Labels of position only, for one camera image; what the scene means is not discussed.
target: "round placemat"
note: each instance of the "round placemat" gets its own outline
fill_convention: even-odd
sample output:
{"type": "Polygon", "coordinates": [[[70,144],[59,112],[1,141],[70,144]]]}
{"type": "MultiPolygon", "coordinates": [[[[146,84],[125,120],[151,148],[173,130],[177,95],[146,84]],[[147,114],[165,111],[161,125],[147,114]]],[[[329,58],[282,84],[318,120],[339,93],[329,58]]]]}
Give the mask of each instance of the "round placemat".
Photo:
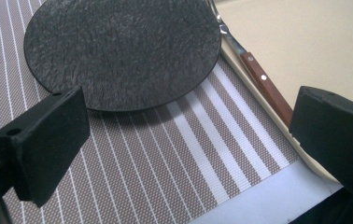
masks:
{"type": "Polygon", "coordinates": [[[204,1],[48,0],[24,38],[50,92],[81,86],[86,106],[133,111],[186,94],[211,72],[219,26],[204,1]]]}

